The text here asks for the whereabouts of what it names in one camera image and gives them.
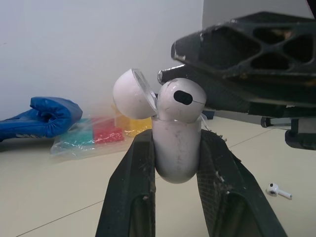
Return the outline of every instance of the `white wall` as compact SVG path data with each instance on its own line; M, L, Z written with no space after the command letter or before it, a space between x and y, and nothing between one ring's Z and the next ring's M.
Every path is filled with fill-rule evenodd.
M112 99L115 80L140 68L177 65L172 43L201 29L203 0L1 0L0 120L33 96L59 96L83 109Z
M259 11L312 17L306 0L205 0L203 27Z

